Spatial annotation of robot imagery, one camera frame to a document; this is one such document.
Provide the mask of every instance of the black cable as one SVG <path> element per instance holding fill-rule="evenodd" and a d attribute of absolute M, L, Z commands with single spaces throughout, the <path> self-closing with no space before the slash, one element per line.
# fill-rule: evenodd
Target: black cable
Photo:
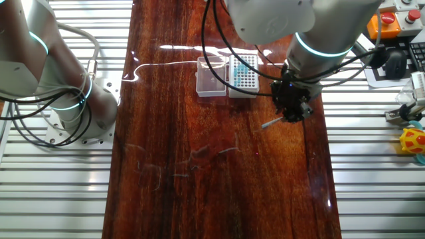
<path fill-rule="evenodd" d="M 82 125 L 82 122 L 83 122 L 83 117 L 81 116 L 81 119 L 80 119 L 80 122 L 79 122 L 79 124 L 78 124 L 78 127 L 77 127 L 77 129 L 74 131 L 74 133 L 69 137 L 69 138 L 67 138 L 65 141 L 63 141 L 63 142 L 61 142 L 61 143 L 57 143 L 57 144 L 55 144 L 55 145 L 53 145 L 53 144 L 51 144 L 51 143 L 48 143 L 48 142 L 46 142 L 46 141 L 44 141 L 44 140 L 42 140 L 42 139 L 40 139 L 40 138 L 38 138 L 37 136 L 35 136 L 27 127 L 26 127 L 26 125 L 25 125 L 25 123 L 22 123 L 22 125 L 23 125 L 23 127 L 24 127 L 24 129 L 25 130 L 27 130 L 28 131 L 28 133 L 30 134 L 30 135 L 32 135 L 35 139 L 37 139 L 37 140 L 39 140 L 40 141 L 40 143 L 42 143 L 42 144 L 40 144 L 40 143 L 38 143 L 38 142 L 34 142 L 34 141 L 32 141 L 32 140 L 30 140 L 20 129 L 19 129 L 19 126 L 17 125 L 17 122 L 15 121 L 15 120 L 13 120 L 12 122 L 13 122 L 13 125 L 15 126 L 15 128 L 16 128 L 16 130 L 19 132 L 19 134 L 21 134 L 21 136 L 25 139 L 25 140 L 27 140 L 29 143 L 32 143 L 33 145 L 36 145 L 36 146 L 39 146 L 39 147 L 62 147 L 62 146 L 67 146 L 67 145 L 70 145 L 70 144 L 72 144 L 72 143 L 74 143 L 75 141 L 78 141 L 79 139 L 81 139 L 82 138 L 82 136 L 87 132 L 87 130 L 88 130 L 88 128 L 90 127 L 90 124 L 92 123 L 92 110 L 91 110 L 91 108 L 90 108 L 90 106 L 89 105 L 87 105 L 87 110 L 88 110 L 88 115 L 89 115 L 89 118 L 88 118 L 88 123 L 87 123 L 87 126 L 86 126 L 86 128 L 84 128 L 84 130 L 82 131 L 82 133 L 80 134 L 80 135 L 78 135 L 75 139 L 73 139 L 73 140 L 69 140 L 71 137 L 73 137 L 76 133 L 77 133 L 77 131 L 80 129 L 80 126 Z M 9 113 L 11 114 L 11 115 L 13 115 L 13 112 L 12 112 L 12 109 L 11 109 L 11 107 L 9 106 Z"/>
<path fill-rule="evenodd" d="M 37 99 L 37 100 L 15 100 L 15 99 L 5 98 L 5 97 L 2 97 L 2 96 L 0 96 L 0 100 L 6 101 L 6 102 L 18 103 L 18 104 L 34 104 L 34 103 L 40 103 L 40 102 L 43 102 L 43 101 L 46 101 L 46 100 L 51 100 L 51 99 L 55 98 L 56 96 L 59 96 L 59 95 L 63 96 L 67 93 L 71 93 L 71 92 L 74 92 L 74 91 L 75 91 L 75 89 L 68 89 L 68 90 L 65 90 L 63 92 L 59 92 L 59 93 L 56 93 L 54 95 L 51 95 L 51 96 L 48 96 L 48 97 L 45 97 L 45 98 L 40 98 L 40 99 Z"/>
<path fill-rule="evenodd" d="M 18 116 L 18 117 L 0 117 L 0 120 L 21 120 L 21 119 L 25 119 L 25 118 L 29 118 L 32 116 L 35 116 L 36 114 L 42 112 L 44 109 L 46 109 L 47 107 L 49 107 L 51 104 L 53 104 L 53 102 L 55 102 L 57 99 L 59 99 L 60 97 L 62 97 L 61 95 L 56 96 L 55 98 L 53 98 L 51 101 L 47 102 L 43 107 L 41 107 L 40 109 L 38 109 L 37 111 L 34 111 L 31 114 L 27 114 L 25 116 Z"/>
<path fill-rule="evenodd" d="M 258 53 L 260 53 L 268 62 L 272 63 L 272 65 L 278 69 L 282 69 L 282 67 L 276 66 L 267 56 L 258 48 L 257 45 L 255 45 L 255 48 L 257 48 Z"/>
<path fill-rule="evenodd" d="M 211 70 L 211 73 L 214 75 L 214 77 L 221 82 L 222 84 L 224 84 L 225 86 L 229 87 L 230 89 L 236 90 L 237 92 L 240 93 L 244 93 L 244 94 L 249 94 L 252 96 L 268 96 L 268 97 L 273 97 L 272 94 L 264 94 L 264 93 L 254 93 L 254 92 L 249 92 L 246 90 L 241 90 L 235 86 L 232 86 L 231 84 L 227 83 L 226 81 L 224 81 L 214 70 L 213 66 L 210 63 L 210 60 L 208 59 L 208 54 L 207 54 L 207 50 L 205 49 L 205 23 L 207 22 L 207 15 L 208 15 L 208 9 L 210 7 L 211 4 L 211 0 L 207 1 L 207 5 L 205 6 L 205 11 L 204 11 L 204 16 L 202 18 L 202 28 L 201 28 L 201 44 L 202 44 L 202 52 L 204 54 L 205 57 L 205 62 L 207 63 L 208 67 Z"/>
<path fill-rule="evenodd" d="M 224 1 L 224 0 L 220 0 L 221 7 L 224 9 L 224 11 L 226 12 L 226 14 L 227 14 L 228 16 L 230 16 L 230 13 L 228 12 L 227 7 L 225 7 L 225 6 L 224 6 L 223 1 Z"/>
<path fill-rule="evenodd" d="M 217 27 L 217 30 L 218 30 L 218 32 L 220 33 L 220 36 L 221 36 L 221 38 L 222 38 L 222 40 L 223 40 L 223 42 L 225 43 L 225 45 L 228 47 L 228 49 L 231 51 L 231 53 L 234 55 L 234 57 L 236 57 L 243 65 L 245 65 L 246 67 L 248 67 L 250 70 L 252 70 L 253 72 L 255 72 L 255 73 L 257 73 L 257 74 L 259 74 L 259 75 L 261 75 L 261 76 L 263 76 L 263 77 L 265 77 L 265 78 L 268 78 L 268 79 L 271 79 L 271 80 L 279 80 L 279 81 L 282 81 L 283 79 L 282 78 L 278 78 L 278 77 L 275 77 L 275 76 L 269 76 L 269 75 L 267 75 L 267 74 L 264 74 L 264 73 L 262 73 L 262 72 L 260 72 L 260 71 L 258 71 L 257 69 L 255 69 L 254 67 L 252 67 L 251 65 L 249 65 L 249 63 L 247 63 L 244 59 L 242 59 L 234 50 L 233 50 L 233 48 L 232 48 L 232 46 L 230 45 L 230 43 L 227 41 L 227 39 L 226 39 L 226 37 L 225 37 L 225 35 L 224 35 L 224 33 L 223 33 L 223 31 L 222 31 L 222 29 L 221 29 L 221 26 L 220 26 L 220 23 L 219 23 L 219 21 L 218 21 L 218 17 L 217 17 L 217 12 L 216 12 L 216 0 L 212 0 L 212 3 L 213 3 L 213 6 L 212 6 L 212 9 L 213 9 L 213 12 L 214 12 L 214 21 L 215 21 L 215 23 L 216 23 L 216 27 Z M 307 80 L 314 80 L 314 79 L 316 79 L 316 78 L 319 78 L 319 77 L 322 77 L 322 76 L 326 76 L 326 75 L 328 75 L 328 74 L 330 74 L 330 73 L 333 73 L 334 71 L 336 71 L 336 70 L 338 70 L 338 69 L 340 69 L 340 68 L 342 68 L 342 67 L 344 67 L 344 66 L 346 66 L 346 65 L 348 65 L 348 64 L 350 64 L 350 63 L 352 63 L 352 62 L 354 62 L 354 61 L 356 61 L 356 60 L 358 60 L 358 59 L 362 59 L 362 58 L 364 58 L 364 57 L 366 57 L 366 56 L 368 56 L 368 55 L 371 55 L 371 54 L 374 54 L 374 53 L 376 53 L 376 52 L 378 52 L 378 51 L 380 51 L 380 50 L 382 50 L 382 49 L 377 49 L 377 50 L 371 50 L 371 51 L 368 51 L 368 52 L 366 52 L 366 53 L 364 53 L 364 54 L 361 54 L 361 55 L 359 55 L 359 56 L 356 56 L 356 57 L 354 57 L 354 58 L 352 58 L 352 59 L 350 59 L 350 60 L 348 60 L 347 62 L 344 62 L 344 63 L 342 63 L 342 64 L 340 64 L 340 65 L 337 65 L 337 66 L 334 66 L 333 68 L 330 68 L 329 70 L 326 70 L 325 72 L 322 72 L 322 73 L 319 73 L 319 74 L 316 74 L 316 75 L 314 75 L 314 76 L 310 76 L 310 77 L 306 77 L 306 78 L 297 78 L 297 79 L 293 79 L 293 80 L 291 80 L 292 82 L 304 82 L 304 81 L 307 81 Z"/>
<path fill-rule="evenodd" d="M 21 112 L 20 112 L 20 110 L 19 110 L 19 106 L 18 106 L 18 104 L 17 103 L 15 103 L 15 110 L 16 110 L 16 113 L 17 113 L 17 115 L 18 116 L 21 116 Z M 80 127 L 81 127 L 81 125 L 82 125 L 82 121 L 83 121 L 83 117 L 81 117 L 80 118 L 80 121 L 78 122 L 78 125 L 77 125 L 77 128 L 74 130 L 74 132 L 68 137 L 68 138 L 66 138 L 64 141 L 62 141 L 62 142 L 60 142 L 60 143 L 56 143 L 56 144 L 53 144 L 53 143 L 49 143 L 49 142 L 46 142 L 46 141 L 44 141 L 44 140 L 42 140 L 42 139 L 40 139 L 39 137 L 37 137 L 35 134 L 33 134 L 32 132 L 31 132 L 31 130 L 29 130 L 28 129 L 28 127 L 27 127 L 27 125 L 25 124 L 25 122 L 23 121 L 23 119 L 20 119 L 19 120 L 20 121 L 20 123 L 21 123 L 21 125 L 22 125 L 22 127 L 31 135 L 31 136 L 33 136 L 35 139 L 37 139 L 39 142 L 41 142 L 41 143 L 43 143 L 43 144 L 45 144 L 45 145 L 39 145 L 39 146 L 47 146 L 47 147 L 57 147 L 57 146 L 61 146 L 62 144 L 64 144 L 64 143 L 67 143 L 68 141 L 70 141 L 71 139 L 72 139 L 72 137 L 74 137 L 74 135 L 76 135 L 77 134 L 77 132 L 78 132 L 78 130 L 80 129 Z"/>
<path fill-rule="evenodd" d="M 15 107 L 16 107 L 16 111 L 17 111 L 17 114 L 18 114 L 18 116 L 20 116 L 20 111 L 19 111 L 19 107 L 18 107 L 18 105 L 15 103 Z M 90 127 L 90 124 L 91 124 L 91 122 L 92 122 L 92 110 L 91 110 L 91 108 L 90 108 L 90 106 L 89 105 L 87 105 L 87 109 L 88 109 L 88 113 L 89 113 L 89 118 L 88 118 L 88 124 L 87 124 L 87 126 L 86 126 L 86 128 L 82 131 L 82 133 L 79 135 L 79 136 L 77 136 L 75 139 L 73 139 L 73 140 L 71 140 L 72 139 L 72 137 L 74 137 L 76 134 L 77 134 L 77 132 L 78 132 L 78 130 L 81 128 L 81 125 L 82 125 L 82 123 L 83 123 L 83 120 L 84 120 L 84 118 L 83 118 L 83 116 L 81 116 L 80 117 L 80 121 L 78 122 L 78 125 L 77 125 L 77 128 L 73 131 L 73 133 L 68 137 L 68 138 L 66 138 L 64 141 L 62 141 L 62 142 L 60 142 L 60 143 L 56 143 L 56 144 L 52 144 L 52 143 L 49 143 L 49 142 L 46 142 L 46 141 L 44 141 L 44 140 L 42 140 L 42 139 L 40 139 L 40 138 L 38 138 L 35 134 L 33 134 L 29 129 L 28 129 L 28 127 L 25 125 L 25 122 L 23 121 L 23 120 L 21 120 L 20 119 L 20 121 L 21 121 L 21 124 L 22 124 L 22 126 L 23 126 L 23 128 L 31 135 L 31 136 L 33 136 L 35 139 L 37 139 L 39 142 L 35 142 L 35 141 L 31 141 L 20 129 L 19 129 L 19 127 L 18 127 L 18 125 L 17 125 L 17 122 L 16 122 L 16 120 L 13 120 L 13 125 L 15 126 L 15 128 L 17 129 L 17 131 L 22 135 L 22 137 L 24 137 L 24 139 L 26 139 L 29 143 L 32 143 L 33 145 L 36 145 L 36 146 L 39 146 L 39 147 L 62 147 L 62 146 L 66 146 L 66 145 L 70 145 L 71 143 L 74 143 L 75 141 L 77 141 L 77 140 L 79 140 L 86 132 L 87 132 L 87 130 L 88 130 L 88 128 Z M 11 111 L 11 107 L 9 106 L 9 111 L 10 111 L 10 114 L 13 116 L 13 112 Z"/>

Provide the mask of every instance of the wooden table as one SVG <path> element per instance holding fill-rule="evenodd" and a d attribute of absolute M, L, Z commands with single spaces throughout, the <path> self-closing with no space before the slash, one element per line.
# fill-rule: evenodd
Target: wooden table
<path fill-rule="evenodd" d="M 279 117 L 270 98 L 199 98 L 204 9 L 134 1 L 103 238 L 341 238 L 321 99 L 305 122 L 262 130 Z M 256 54 L 218 13 L 233 47 Z M 209 52 L 228 56 L 212 15 Z M 260 48 L 283 62 L 289 41 Z"/>

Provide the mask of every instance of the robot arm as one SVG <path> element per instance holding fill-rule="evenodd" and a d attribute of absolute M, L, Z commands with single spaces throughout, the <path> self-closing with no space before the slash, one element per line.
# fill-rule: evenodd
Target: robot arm
<path fill-rule="evenodd" d="M 228 0 L 227 6 L 236 32 L 246 42 L 266 44 L 294 33 L 282 71 L 282 78 L 288 81 L 275 81 L 272 91 L 278 95 L 274 98 L 277 112 L 283 112 L 286 121 L 297 122 L 312 113 L 307 103 L 319 95 L 321 88 L 317 84 L 326 76 L 312 78 L 307 81 L 310 84 L 297 83 L 297 79 L 341 64 L 381 3 L 382 0 Z"/>
<path fill-rule="evenodd" d="M 50 96 L 52 86 L 80 88 L 93 120 L 80 112 L 81 101 L 72 94 L 51 106 L 62 127 L 73 132 L 83 117 L 90 124 L 84 138 L 106 132 L 115 122 L 117 103 L 110 92 L 97 86 L 91 61 L 87 73 L 62 39 L 53 10 L 45 0 L 0 1 L 0 96 L 22 98 L 35 93 Z"/>

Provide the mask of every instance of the metal bracket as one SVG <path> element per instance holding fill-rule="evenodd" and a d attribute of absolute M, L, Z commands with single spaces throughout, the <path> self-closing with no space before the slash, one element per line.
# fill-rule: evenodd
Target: metal bracket
<path fill-rule="evenodd" d="M 60 119 L 56 112 L 52 111 L 50 114 L 50 122 L 53 125 L 61 126 Z M 77 150 L 87 150 L 87 149 L 112 149 L 112 145 L 114 144 L 114 132 L 115 132 L 115 124 L 108 130 L 108 132 L 104 133 L 100 137 L 96 139 L 80 139 L 75 143 L 65 146 L 67 149 L 77 149 Z M 44 139 L 47 142 L 61 142 L 64 141 L 69 134 L 65 131 L 60 131 L 52 126 L 47 126 L 46 138 Z"/>
<path fill-rule="evenodd" d="M 94 82 L 95 84 L 110 91 L 112 95 L 115 97 L 115 99 L 117 100 L 117 102 L 120 102 L 121 82 L 109 82 L 101 78 L 95 79 Z M 60 123 L 58 114 L 56 114 L 56 112 L 54 112 L 53 110 L 50 113 L 50 122 L 53 125 L 57 125 L 58 127 L 61 127 L 62 125 Z M 97 137 L 96 139 L 80 139 L 79 141 L 76 141 L 75 143 L 64 146 L 63 148 L 75 149 L 75 150 L 88 150 L 88 149 L 111 150 L 112 145 L 114 144 L 114 133 L 115 133 L 115 124 L 106 133 Z M 47 142 L 54 141 L 58 143 L 58 142 L 64 141 L 67 137 L 69 137 L 69 134 L 67 132 L 57 130 L 53 128 L 52 126 L 48 125 L 46 137 L 44 140 Z"/>

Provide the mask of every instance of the clear plastic box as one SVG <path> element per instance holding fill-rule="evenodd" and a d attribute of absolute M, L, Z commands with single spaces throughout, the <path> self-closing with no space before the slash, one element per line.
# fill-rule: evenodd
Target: clear plastic box
<path fill-rule="evenodd" d="M 223 80 L 226 80 L 227 58 L 225 56 L 212 56 L 208 57 L 208 59 L 215 72 Z M 227 95 L 227 87 L 214 77 L 203 56 L 198 58 L 198 72 L 195 75 L 197 76 L 197 93 L 199 97 Z"/>

